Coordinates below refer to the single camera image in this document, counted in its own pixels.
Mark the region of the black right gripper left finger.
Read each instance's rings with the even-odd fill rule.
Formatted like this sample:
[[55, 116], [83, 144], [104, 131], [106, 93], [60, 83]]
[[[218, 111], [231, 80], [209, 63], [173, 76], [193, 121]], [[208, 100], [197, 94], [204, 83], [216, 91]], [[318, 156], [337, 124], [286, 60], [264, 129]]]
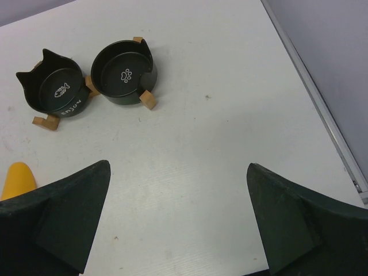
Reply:
[[1, 275], [81, 275], [111, 177], [100, 160], [1, 201]]

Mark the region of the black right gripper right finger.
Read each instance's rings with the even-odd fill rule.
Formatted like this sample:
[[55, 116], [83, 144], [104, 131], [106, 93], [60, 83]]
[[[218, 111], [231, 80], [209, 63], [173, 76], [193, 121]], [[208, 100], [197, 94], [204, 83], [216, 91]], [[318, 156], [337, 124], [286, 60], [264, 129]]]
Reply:
[[367, 275], [367, 209], [256, 163], [247, 186], [268, 265], [257, 275]]

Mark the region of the yellow plastic scoop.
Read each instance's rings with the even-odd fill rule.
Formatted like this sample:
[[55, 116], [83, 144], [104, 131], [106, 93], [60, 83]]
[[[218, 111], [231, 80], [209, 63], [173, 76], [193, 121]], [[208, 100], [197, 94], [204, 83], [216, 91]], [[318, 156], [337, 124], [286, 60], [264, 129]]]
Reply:
[[23, 162], [13, 163], [8, 171], [1, 194], [1, 201], [20, 196], [37, 189], [31, 169]]

